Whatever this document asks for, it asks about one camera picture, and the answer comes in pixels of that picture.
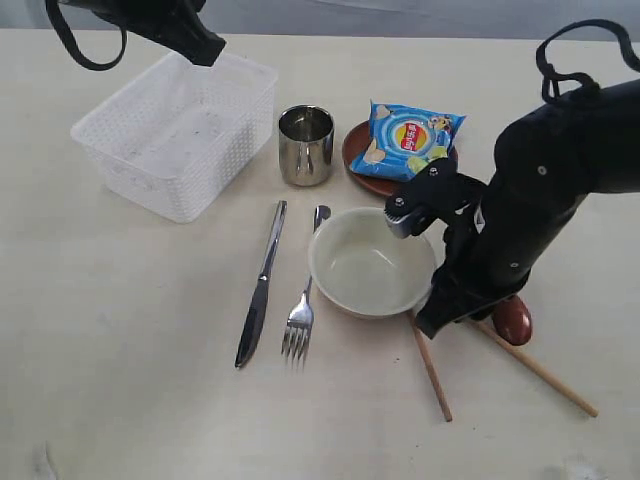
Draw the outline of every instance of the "bowl rim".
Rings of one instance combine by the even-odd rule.
[[[319,244],[319,239],[322,238],[323,232],[327,229],[327,228],[331,228],[331,224],[335,224],[337,222],[339,222],[341,219],[345,218],[345,217],[351,217],[351,216],[355,216],[355,215],[361,215],[363,213],[366,214],[375,214],[375,215],[381,215],[384,216],[384,210],[382,208],[379,207],[356,207],[356,208],[351,208],[349,210],[345,210],[342,211],[336,215],[331,216],[328,220],[324,221],[322,223],[322,225],[320,225],[320,227],[316,230],[316,232],[314,233],[311,242],[309,244],[309,248],[307,249],[307,263],[309,266],[309,271],[311,272],[311,277],[313,278],[313,282],[316,284],[316,286],[318,287],[318,290],[320,290],[322,292],[322,294],[328,298],[334,305],[338,306],[340,309],[352,313],[360,318],[386,318],[386,317],[392,317],[394,315],[398,315],[407,311],[411,311],[414,307],[416,307],[417,305],[419,305],[422,301],[424,301],[424,299],[427,297],[427,295],[429,294],[429,290],[431,289],[431,281],[430,279],[427,280],[425,282],[424,288],[420,289],[420,291],[416,291],[416,294],[414,296],[412,296],[412,300],[410,302],[407,302],[407,304],[402,305],[399,308],[393,309],[393,310],[389,310],[387,312],[384,313],[380,313],[379,311],[366,311],[366,310],[362,310],[362,309],[358,309],[358,308],[354,308],[353,306],[350,305],[345,305],[344,303],[342,303],[341,301],[339,301],[338,299],[336,299],[331,293],[329,293],[329,291],[326,288],[326,285],[323,284],[322,280],[319,278],[318,276],[318,271],[315,268],[315,262],[314,262],[314,258],[315,258],[315,252],[318,248],[318,244]],[[420,235],[418,237],[414,237],[416,239],[419,239],[420,241],[422,241],[425,244],[425,248],[427,249],[428,255],[430,255],[432,261],[432,271],[431,274],[433,274],[433,272],[436,269],[436,256],[435,256],[435,251],[433,250],[433,246],[431,245],[431,242],[429,242],[429,240],[424,236],[424,235]]]

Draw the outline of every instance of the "wall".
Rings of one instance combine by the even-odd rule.
[[[74,28],[104,28],[65,8]],[[203,21],[221,33],[543,38],[572,21],[619,20],[640,39],[639,0],[208,0]],[[44,0],[0,0],[0,27],[48,26]],[[573,38],[609,38],[584,30]]]

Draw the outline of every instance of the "blue snack bag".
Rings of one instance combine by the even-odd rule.
[[[447,157],[464,116],[371,102],[369,147],[351,163],[360,175],[408,182]]]

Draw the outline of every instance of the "lay's chips bag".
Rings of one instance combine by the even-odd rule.
[[[351,170],[408,182],[431,161],[449,155],[464,119],[450,113],[372,102],[371,143],[351,163]]]

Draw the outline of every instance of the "white ceramic bowl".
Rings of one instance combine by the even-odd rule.
[[[364,318],[411,310],[426,296],[435,255],[424,237],[396,238],[379,208],[331,217],[309,246],[309,269],[320,291]]]

